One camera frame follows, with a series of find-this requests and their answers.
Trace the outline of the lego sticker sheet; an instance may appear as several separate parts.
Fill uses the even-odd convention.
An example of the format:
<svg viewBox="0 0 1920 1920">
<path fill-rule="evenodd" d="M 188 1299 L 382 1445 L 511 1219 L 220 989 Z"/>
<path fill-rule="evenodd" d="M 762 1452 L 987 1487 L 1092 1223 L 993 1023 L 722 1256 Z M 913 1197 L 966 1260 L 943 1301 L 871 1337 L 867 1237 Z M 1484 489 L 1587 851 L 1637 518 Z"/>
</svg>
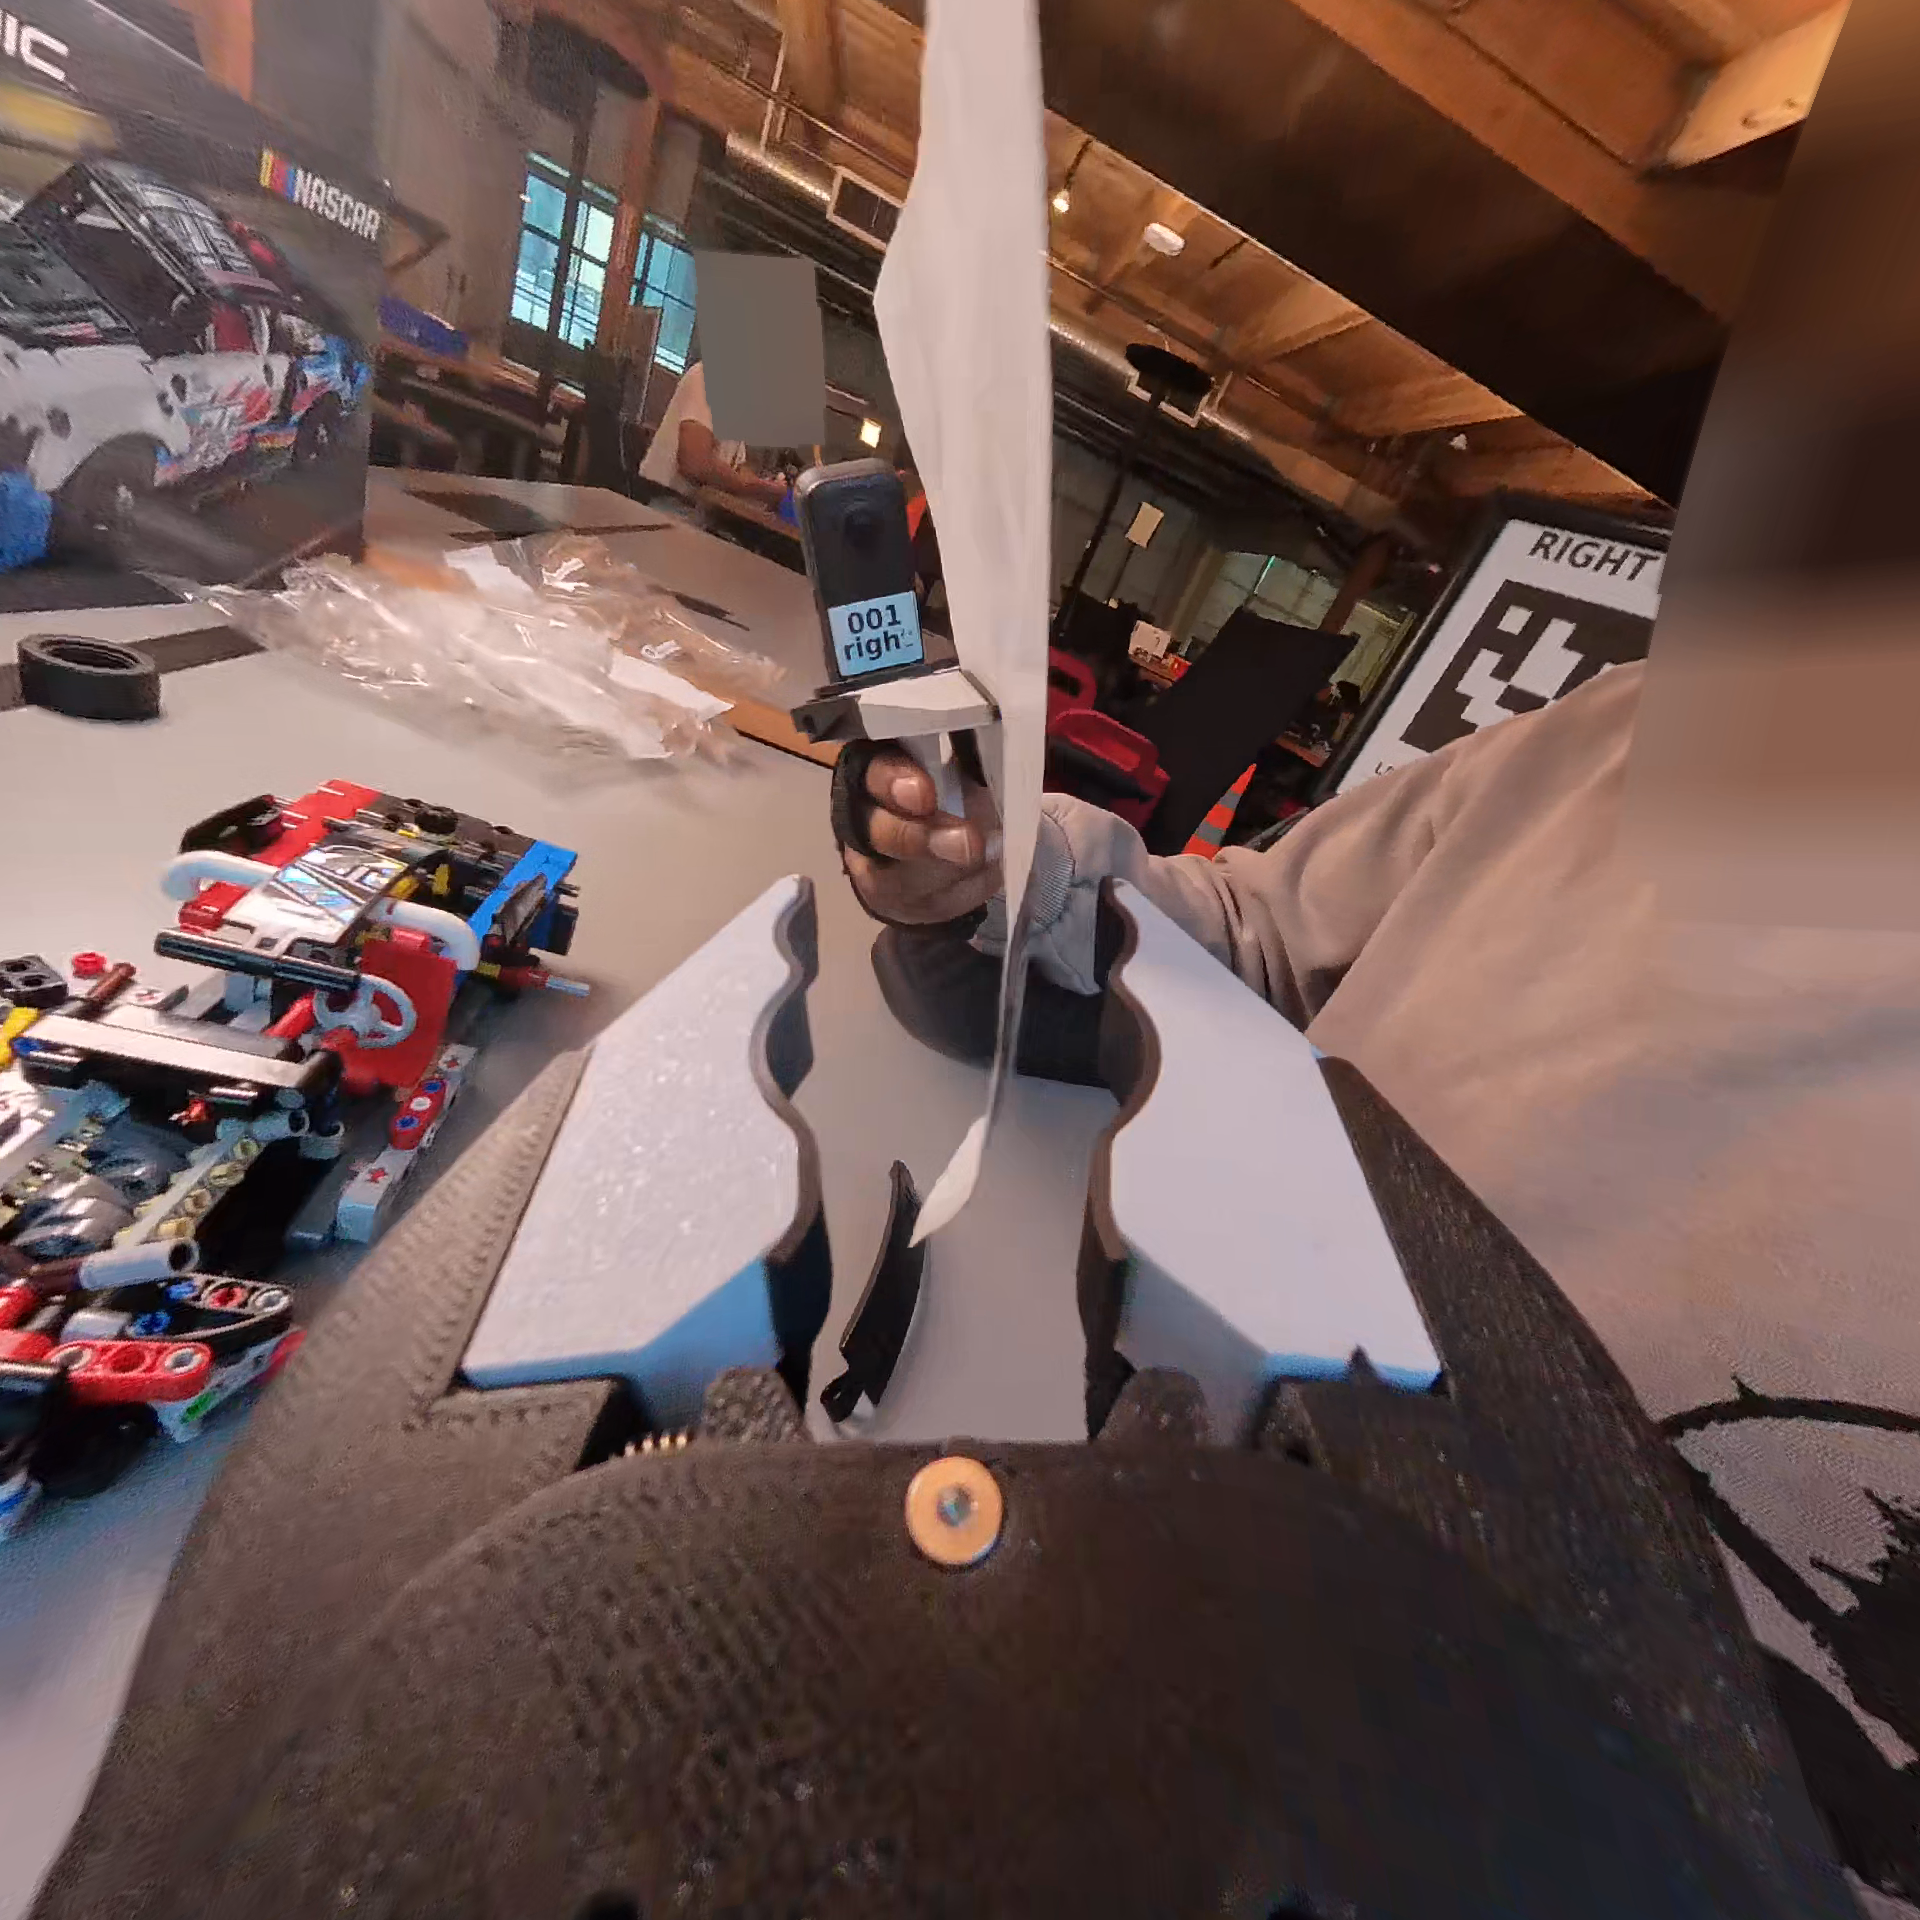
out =
<svg viewBox="0 0 1920 1920">
<path fill-rule="evenodd" d="M 1050 192 L 1034 3 L 926 5 L 919 153 L 876 285 L 903 429 L 943 549 L 959 665 L 996 708 L 981 752 L 998 808 L 1005 953 L 989 1104 L 919 1214 L 970 1201 L 1015 1076 L 1023 893 L 1036 862 L 1050 633 Z"/>
</svg>

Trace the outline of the paned window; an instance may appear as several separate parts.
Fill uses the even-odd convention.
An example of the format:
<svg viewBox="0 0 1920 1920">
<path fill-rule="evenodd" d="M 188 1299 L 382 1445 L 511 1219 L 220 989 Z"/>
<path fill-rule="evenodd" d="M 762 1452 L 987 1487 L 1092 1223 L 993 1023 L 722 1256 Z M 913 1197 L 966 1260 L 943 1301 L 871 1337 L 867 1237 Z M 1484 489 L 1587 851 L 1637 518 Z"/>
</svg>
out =
<svg viewBox="0 0 1920 1920">
<path fill-rule="evenodd" d="M 698 279 L 686 233 L 650 214 L 627 284 L 614 273 L 618 196 L 531 151 L 503 351 L 533 373 L 581 387 L 613 297 L 657 316 L 653 358 L 673 376 L 694 357 Z"/>
</svg>

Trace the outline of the black curved lego panel with stickers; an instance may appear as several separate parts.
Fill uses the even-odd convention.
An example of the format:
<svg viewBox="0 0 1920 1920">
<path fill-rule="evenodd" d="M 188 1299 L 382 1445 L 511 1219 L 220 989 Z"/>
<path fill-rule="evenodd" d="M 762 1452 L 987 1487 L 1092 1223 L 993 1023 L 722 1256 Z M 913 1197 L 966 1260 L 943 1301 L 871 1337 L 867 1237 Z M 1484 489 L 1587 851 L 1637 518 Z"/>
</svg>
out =
<svg viewBox="0 0 1920 1920">
<path fill-rule="evenodd" d="M 921 1189 L 903 1160 L 889 1166 L 886 1192 L 881 1248 L 839 1340 L 844 1368 L 821 1391 L 823 1415 L 834 1429 L 881 1408 L 921 1307 L 929 1260 L 926 1244 L 916 1239 Z"/>
</svg>

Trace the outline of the clear plastic bags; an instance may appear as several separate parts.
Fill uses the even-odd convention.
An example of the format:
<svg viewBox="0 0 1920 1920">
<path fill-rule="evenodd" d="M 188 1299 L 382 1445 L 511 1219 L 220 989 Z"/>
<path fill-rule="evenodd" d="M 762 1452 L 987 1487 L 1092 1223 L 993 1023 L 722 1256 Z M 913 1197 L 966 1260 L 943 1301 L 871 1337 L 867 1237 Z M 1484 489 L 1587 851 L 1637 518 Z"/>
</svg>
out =
<svg viewBox="0 0 1920 1920">
<path fill-rule="evenodd" d="M 419 731 L 493 736 L 610 765 L 721 753 L 740 704 L 781 686 L 733 615 L 694 606 L 591 535 L 380 544 L 271 588 L 185 593 L 268 651 Z"/>
</svg>

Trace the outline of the lego race car model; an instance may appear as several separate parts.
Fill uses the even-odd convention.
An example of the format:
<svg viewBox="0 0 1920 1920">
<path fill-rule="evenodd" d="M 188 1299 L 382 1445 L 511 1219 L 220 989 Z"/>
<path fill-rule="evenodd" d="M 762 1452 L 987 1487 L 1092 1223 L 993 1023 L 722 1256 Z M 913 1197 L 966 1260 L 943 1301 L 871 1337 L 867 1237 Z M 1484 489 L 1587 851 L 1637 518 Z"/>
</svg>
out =
<svg viewBox="0 0 1920 1920">
<path fill-rule="evenodd" d="M 2 1534 L 189 1445 L 305 1342 L 289 1256 L 370 1245 L 558 971 L 578 853 L 327 782 L 195 823 L 154 959 L 5 959 Z"/>
</svg>

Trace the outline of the black and white marker board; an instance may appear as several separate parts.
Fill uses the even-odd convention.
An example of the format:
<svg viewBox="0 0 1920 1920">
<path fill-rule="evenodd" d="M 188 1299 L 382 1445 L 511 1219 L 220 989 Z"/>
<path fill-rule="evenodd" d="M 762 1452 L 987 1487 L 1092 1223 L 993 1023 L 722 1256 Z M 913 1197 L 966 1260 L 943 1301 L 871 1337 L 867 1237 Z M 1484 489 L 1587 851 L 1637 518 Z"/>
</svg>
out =
<svg viewBox="0 0 1920 1920">
<path fill-rule="evenodd" d="M 1671 518 L 1497 493 L 1332 748 L 1313 804 L 1643 661 Z"/>
</svg>

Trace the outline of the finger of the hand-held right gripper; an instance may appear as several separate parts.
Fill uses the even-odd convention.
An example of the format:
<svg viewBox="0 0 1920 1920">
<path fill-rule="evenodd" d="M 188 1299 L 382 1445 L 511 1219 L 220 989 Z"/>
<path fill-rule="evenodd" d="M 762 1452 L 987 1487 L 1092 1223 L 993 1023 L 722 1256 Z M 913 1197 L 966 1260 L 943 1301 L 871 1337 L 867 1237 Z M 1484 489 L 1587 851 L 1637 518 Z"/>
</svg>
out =
<svg viewBox="0 0 1920 1920">
<path fill-rule="evenodd" d="M 966 669 L 847 680 L 821 688 L 810 700 L 814 743 L 966 734 L 989 728 L 998 720 L 996 701 Z"/>
</svg>

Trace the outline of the red chair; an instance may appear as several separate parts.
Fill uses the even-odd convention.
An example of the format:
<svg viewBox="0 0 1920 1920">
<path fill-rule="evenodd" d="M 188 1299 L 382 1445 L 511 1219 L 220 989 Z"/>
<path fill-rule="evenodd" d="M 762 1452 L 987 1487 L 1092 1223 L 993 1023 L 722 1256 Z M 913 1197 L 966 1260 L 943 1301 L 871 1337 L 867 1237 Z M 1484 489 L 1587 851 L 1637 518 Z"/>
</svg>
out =
<svg viewBox="0 0 1920 1920">
<path fill-rule="evenodd" d="M 1169 768 L 1149 739 L 1102 710 L 1092 665 L 1058 647 L 1046 651 L 1045 776 L 1067 795 L 1135 828 L 1149 853 L 1165 853 Z"/>
</svg>

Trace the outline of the black rounded case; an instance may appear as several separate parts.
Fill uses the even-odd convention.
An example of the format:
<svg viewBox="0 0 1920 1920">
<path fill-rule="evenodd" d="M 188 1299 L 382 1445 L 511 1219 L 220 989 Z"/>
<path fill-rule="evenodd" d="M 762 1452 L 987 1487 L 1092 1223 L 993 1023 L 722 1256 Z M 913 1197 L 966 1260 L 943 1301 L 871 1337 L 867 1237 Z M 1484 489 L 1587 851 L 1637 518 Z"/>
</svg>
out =
<svg viewBox="0 0 1920 1920">
<path fill-rule="evenodd" d="M 989 1068 L 1001 969 L 996 958 L 972 947 L 972 931 L 972 921 L 884 924 L 871 961 L 886 1009 L 913 1040 L 959 1064 Z M 1070 1087 L 1102 1085 L 1097 1041 L 1118 951 L 1119 924 L 1100 908 L 1092 995 L 1029 967 L 1015 1055 L 1021 1076 Z"/>
</svg>

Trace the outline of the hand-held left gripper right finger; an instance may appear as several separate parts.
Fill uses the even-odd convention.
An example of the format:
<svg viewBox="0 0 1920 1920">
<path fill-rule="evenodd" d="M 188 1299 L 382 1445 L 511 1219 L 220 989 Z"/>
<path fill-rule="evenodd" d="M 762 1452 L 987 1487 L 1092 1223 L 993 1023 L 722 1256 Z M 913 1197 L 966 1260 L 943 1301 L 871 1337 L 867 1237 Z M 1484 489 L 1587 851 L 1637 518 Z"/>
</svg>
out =
<svg viewBox="0 0 1920 1920">
<path fill-rule="evenodd" d="M 1404 1395 L 1444 1364 L 1324 1055 L 1130 880 L 1097 1068 L 1118 1113 L 1095 1142 L 1077 1269 L 1089 1433 L 1139 1375 L 1183 1375 L 1203 1433 L 1254 1438 L 1282 1382 L 1350 1372 Z"/>
</svg>

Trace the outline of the person's right forearm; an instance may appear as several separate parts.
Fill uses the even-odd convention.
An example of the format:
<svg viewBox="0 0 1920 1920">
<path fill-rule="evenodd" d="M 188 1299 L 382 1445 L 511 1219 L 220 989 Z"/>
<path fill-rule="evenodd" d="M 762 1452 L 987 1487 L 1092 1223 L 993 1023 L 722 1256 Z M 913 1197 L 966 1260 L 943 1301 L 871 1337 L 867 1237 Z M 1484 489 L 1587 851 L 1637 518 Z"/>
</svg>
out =
<svg viewBox="0 0 1920 1920">
<path fill-rule="evenodd" d="M 1149 854 L 1113 815 L 1046 799 L 1026 908 L 1003 892 L 1003 948 L 1021 935 L 1050 982 L 1092 995 L 1102 885 L 1123 880 L 1299 1027 L 1342 989 L 1369 1016 L 1411 991 L 1557 1046 L 1614 1046 L 1659 1007 L 1650 889 L 1615 847 L 1643 678 L 1643 662 L 1603 669 L 1268 851 Z"/>
</svg>

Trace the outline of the lego set box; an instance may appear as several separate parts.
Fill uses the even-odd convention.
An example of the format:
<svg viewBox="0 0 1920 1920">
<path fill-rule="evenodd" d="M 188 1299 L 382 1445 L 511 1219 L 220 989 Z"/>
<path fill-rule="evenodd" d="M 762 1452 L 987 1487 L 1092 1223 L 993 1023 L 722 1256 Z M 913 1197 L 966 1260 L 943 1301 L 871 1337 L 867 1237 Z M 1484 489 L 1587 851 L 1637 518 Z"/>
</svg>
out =
<svg viewBox="0 0 1920 1920">
<path fill-rule="evenodd" d="M 2 5 L 5 572 L 251 584 L 362 544 L 375 5 Z"/>
</svg>

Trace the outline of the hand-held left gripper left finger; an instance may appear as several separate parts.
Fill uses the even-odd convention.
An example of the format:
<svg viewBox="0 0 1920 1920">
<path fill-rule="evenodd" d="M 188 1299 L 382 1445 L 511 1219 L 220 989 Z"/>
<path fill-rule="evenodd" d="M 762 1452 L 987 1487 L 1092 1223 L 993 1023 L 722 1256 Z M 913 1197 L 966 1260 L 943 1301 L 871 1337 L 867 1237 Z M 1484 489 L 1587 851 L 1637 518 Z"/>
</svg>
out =
<svg viewBox="0 0 1920 1920">
<path fill-rule="evenodd" d="M 692 1420 L 765 1368 L 793 1400 L 831 1303 L 812 1070 L 814 885 L 774 880 L 586 1048 L 476 1320 L 473 1387 L 623 1385 Z"/>
</svg>

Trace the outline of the black upright board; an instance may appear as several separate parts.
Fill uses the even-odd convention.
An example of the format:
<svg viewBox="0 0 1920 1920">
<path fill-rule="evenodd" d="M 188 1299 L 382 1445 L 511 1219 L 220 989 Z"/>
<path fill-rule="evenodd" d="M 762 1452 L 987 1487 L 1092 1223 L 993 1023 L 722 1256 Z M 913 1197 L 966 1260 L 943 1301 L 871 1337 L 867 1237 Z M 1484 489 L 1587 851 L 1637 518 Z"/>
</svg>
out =
<svg viewBox="0 0 1920 1920">
<path fill-rule="evenodd" d="M 1175 683 L 1118 704 L 1116 718 L 1157 750 L 1169 774 L 1140 830 L 1148 853 L 1180 854 L 1239 774 L 1305 715 L 1350 648 L 1345 630 L 1242 608 Z"/>
</svg>

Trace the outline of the person's right hand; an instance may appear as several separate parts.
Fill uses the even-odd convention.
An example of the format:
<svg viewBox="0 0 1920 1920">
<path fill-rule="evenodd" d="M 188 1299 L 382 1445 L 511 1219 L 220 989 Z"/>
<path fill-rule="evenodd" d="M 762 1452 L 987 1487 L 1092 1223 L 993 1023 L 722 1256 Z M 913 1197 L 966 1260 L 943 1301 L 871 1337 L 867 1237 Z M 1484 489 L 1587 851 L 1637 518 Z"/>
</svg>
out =
<svg viewBox="0 0 1920 1920">
<path fill-rule="evenodd" d="M 847 743 L 831 768 L 829 823 L 862 908 L 889 926 L 975 921 L 1001 893 L 1001 817 L 959 760 L 959 803 L 901 743 Z"/>
</svg>

